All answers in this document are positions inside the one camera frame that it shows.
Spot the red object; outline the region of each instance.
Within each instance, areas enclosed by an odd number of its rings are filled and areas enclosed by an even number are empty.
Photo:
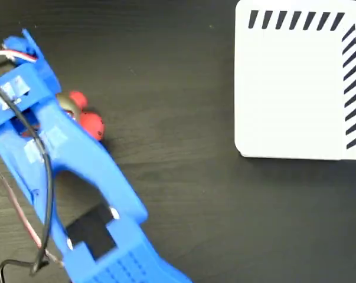
[[[82,112],[79,123],[94,139],[101,140],[104,135],[104,123],[102,118],[92,112]]]
[[[70,92],[69,96],[77,104],[80,110],[87,107],[88,101],[83,93],[74,90]]]

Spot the wood grain surface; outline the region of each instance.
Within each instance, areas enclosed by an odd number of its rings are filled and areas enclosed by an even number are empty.
[[[194,282],[356,282],[356,162],[246,160],[234,147],[236,2],[4,0],[0,39],[28,28],[63,88],[87,94],[149,210],[143,228]],[[64,172],[57,199],[68,223],[99,196]],[[0,262],[35,252],[0,182]],[[6,275],[68,281],[55,266]]]

